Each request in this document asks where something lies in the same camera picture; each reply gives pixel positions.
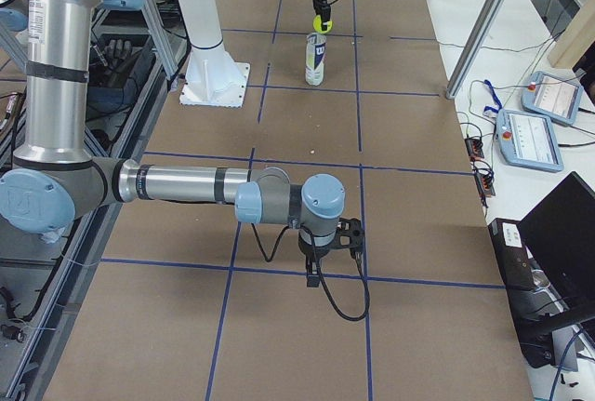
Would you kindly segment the yellow tennis ball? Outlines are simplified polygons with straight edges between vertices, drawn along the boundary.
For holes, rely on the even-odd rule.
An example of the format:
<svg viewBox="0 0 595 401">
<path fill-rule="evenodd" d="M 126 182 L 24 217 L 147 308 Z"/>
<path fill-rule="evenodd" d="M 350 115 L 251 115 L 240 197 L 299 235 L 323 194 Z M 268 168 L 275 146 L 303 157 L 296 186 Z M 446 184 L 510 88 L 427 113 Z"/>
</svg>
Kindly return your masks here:
<svg viewBox="0 0 595 401">
<path fill-rule="evenodd" d="M 319 34 L 330 33 L 333 28 L 332 20 L 324 20 L 321 15 L 316 15 L 312 21 L 313 30 Z"/>
</svg>

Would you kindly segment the far teach pendant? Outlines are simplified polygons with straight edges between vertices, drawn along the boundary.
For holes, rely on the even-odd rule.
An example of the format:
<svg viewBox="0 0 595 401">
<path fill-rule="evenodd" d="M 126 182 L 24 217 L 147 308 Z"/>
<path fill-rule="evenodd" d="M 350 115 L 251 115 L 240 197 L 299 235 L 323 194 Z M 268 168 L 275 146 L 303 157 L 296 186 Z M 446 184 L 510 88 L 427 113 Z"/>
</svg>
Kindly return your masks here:
<svg viewBox="0 0 595 401">
<path fill-rule="evenodd" d="M 548 116 L 563 126 L 575 123 L 582 96 L 576 79 L 563 79 L 537 71 L 530 75 L 522 92 L 522 107 L 526 111 Z"/>
</svg>

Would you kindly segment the aluminium frame post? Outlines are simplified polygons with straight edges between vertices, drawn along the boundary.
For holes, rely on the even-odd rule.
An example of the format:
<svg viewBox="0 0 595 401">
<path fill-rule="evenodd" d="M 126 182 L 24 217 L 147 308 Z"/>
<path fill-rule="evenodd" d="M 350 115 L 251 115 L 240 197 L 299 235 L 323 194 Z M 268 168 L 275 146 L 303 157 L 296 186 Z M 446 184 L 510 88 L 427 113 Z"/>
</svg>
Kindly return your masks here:
<svg viewBox="0 0 595 401">
<path fill-rule="evenodd" d="M 485 0 L 480 14 L 470 32 L 468 41 L 464 45 L 456 67 L 449 79 L 445 90 L 445 97 L 453 100 L 468 75 L 470 68 L 475 61 L 483 41 L 487 36 L 499 9 L 505 0 Z"/>
</svg>

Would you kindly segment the clear tennis ball can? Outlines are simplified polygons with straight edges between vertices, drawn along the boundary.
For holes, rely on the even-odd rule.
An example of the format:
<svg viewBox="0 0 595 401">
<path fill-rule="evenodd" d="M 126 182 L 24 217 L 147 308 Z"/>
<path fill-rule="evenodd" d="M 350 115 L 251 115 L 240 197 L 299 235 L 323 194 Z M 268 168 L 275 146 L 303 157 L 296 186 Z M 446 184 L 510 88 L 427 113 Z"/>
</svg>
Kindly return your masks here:
<svg viewBox="0 0 595 401">
<path fill-rule="evenodd" d="M 324 80 L 326 36 L 310 33 L 306 40 L 305 80 L 309 85 L 319 86 Z"/>
</svg>

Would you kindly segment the near teach pendant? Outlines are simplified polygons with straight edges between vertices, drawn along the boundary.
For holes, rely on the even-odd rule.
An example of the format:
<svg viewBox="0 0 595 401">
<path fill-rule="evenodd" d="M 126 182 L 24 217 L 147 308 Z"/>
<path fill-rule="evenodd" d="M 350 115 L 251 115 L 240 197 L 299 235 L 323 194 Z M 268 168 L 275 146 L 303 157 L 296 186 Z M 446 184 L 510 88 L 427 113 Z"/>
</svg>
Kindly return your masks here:
<svg viewBox="0 0 595 401">
<path fill-rule="evenodd" d="M 563 171 L 553 124 L 545 115 L 500 110 L 496 117 L 496 140 L 508 165 L 547 172 Z"/>
</svg>

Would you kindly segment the black laptop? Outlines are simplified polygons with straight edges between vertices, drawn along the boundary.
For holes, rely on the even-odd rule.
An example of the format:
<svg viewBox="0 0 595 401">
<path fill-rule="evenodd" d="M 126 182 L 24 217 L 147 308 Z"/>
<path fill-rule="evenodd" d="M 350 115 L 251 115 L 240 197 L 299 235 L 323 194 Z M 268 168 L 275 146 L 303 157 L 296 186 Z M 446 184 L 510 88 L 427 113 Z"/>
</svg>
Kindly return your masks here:
<svg viewBox="0 0 595 401">
<path fill-rule="evenodd" d="M 594 334 L 594 192 L 570 172 L 522 220 L 489 225 L 522 354 L 575 371 L 574 327 Z"/>
</svg>

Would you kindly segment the teach pendant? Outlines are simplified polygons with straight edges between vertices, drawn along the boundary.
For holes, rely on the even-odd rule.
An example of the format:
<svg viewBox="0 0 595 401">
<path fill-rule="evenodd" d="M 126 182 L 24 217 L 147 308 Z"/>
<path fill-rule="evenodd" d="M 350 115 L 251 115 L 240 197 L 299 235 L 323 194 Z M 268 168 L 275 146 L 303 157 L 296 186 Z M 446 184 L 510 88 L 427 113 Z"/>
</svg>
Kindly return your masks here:
<svg viewBox="0 0 595 401">
<path fill-rule="evenodd" d="M 508 165 L 547 172 L 563 171 L 553 124 L 545 115 L 500 110 L 496 117 L 496 140 Z"/>
<path fill-rule="evenodd" d="M 530 75 L 522 92 L 522 107 L 526 111 L 548 116 L 563 126 L 575 123 L 582 96 L 576 79 L 563 79 L 537 71 Z"/>
</svg>

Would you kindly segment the white pedestal column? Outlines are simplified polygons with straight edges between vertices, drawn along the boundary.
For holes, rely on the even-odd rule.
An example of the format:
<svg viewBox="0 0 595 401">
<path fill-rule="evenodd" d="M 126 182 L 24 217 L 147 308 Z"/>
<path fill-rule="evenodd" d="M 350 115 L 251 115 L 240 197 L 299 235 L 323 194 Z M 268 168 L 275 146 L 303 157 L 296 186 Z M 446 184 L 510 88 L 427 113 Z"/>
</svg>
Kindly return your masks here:
<svg viewBox="0 0 595 401">
<path fill-rule="evenodd" d="M 235 61 L 226 50 L 216 0 L 178 0 L 178 3 L 192 48 L 180 103 L 241 107 L 250 65 Z"/>
</svg>

